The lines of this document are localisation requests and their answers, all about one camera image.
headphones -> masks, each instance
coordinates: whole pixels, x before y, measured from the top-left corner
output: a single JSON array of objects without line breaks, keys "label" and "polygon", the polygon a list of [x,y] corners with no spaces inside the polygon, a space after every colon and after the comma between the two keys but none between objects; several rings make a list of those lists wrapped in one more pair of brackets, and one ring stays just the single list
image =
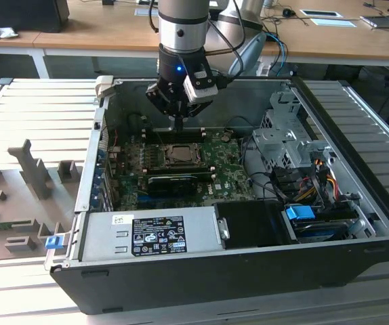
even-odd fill
[{"label": "headphones", "polygon": [[282,16],[285,18],[290,18],[292,16],[295,16],[295,11],[289,8],[285,8],[282,12]]}]

warning label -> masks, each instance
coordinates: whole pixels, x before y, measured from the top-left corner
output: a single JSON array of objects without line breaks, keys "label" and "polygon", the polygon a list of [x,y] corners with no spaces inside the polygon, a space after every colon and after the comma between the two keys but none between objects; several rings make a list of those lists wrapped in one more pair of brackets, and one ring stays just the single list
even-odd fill
[{"label": "warning label", "polygon": [[187,251],[184,220],[162,217],[133,220],[134,256],[185,253]]}]

desk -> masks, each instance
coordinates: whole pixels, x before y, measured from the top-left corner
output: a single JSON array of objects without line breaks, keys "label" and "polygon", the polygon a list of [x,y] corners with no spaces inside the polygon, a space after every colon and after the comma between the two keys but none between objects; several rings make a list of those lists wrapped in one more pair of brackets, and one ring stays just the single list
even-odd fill
[{"label": "desk", "polygon": [[[298,17],[306,18],[305,24],[299,19],[283,18],[277,29],[279,36],[288,46],[288,62],[319,64],[350,64],[389,66],[389,30],[371,29],[370,25],[358,20],[360,16],[377,16],[378,11],[363,7],[361,0],[282,0],[290,5]],[[379,9],[389,14],[389,1],[376,1]],[[317,26],[307,19],[300,9],[315,9],[338,12],[356,27]],[[282,17],[283,7],[265,9],[263,16]],[[274,32],[274,24],[266,26]],[[267,56],[268,46],[263,55]]]},{"label": "desk", "polygon": [[[299,9],[333,10],[348,19],[378,15],[363,7],[363,0],[281,0],[281,4],[292,6],[299,16],[303,16]],[[387,12],[389,1],[377,4]],[[101,1],[80,0],[68,0],[68,5],[70,18],[63,32],[20,31],[20,38],[0,41],[0,53],[32,56],[41,78],[49,78],[45,56],[157,58],[159,38],[151,31],[147,17],[134,16],[138,6],[115,3],[103,7]],[[265,10],[264,15],[279,16],[282,10]],[[297,19],[282,20],[278,26],[289,48],[288,62],[389,66],[389,31],[371,30],[361,21],[353,21],[357,28],[315,26],[305,21],[309,26]],[[271,23],[267,27],[274,30]],[[277,45],[267,43],[262,61],[270,62],[277,54]]]}]

green circuit board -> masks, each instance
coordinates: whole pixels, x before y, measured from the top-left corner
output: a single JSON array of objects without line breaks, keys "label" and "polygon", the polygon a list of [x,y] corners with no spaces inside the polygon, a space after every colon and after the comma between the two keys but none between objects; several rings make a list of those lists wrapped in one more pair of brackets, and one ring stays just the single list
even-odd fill
[{"label": "green circuit board", "polygon": [[153,150],[160,165],[164,161],[164,144],[142,147],[140,139],[131,139],[121,146],[126,158],[125,171],[116,173],[120,198],[120,211],[143,209],[172,209],[182,207],[206,207],[226,200],[253,200],[253,190],[247,182],[247,175],[239,164],[240,148],[237,139],[224,140],[224,131],[207,133],[203,143],[192,144],[199,150],[199,161],[206,166],[214,166],[216,178],[200,181],[196,194],[179,198],[150,198],[148,196],[148,176],[143,174],[141,151]]}]

blue latch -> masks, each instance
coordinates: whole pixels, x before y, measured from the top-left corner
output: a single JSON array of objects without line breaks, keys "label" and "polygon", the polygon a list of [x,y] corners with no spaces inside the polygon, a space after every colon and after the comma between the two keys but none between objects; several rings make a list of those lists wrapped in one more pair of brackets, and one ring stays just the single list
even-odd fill
[{"label": "blue latch", "polygon": [[315,219],[312,208],[308,205],[293,205],[286,210],[288,219]]},{"label": "blue latch", "polygon": [[64,248],[64,235],[56,235],[47,237],[45,241],[46,249],[60,249]]}]

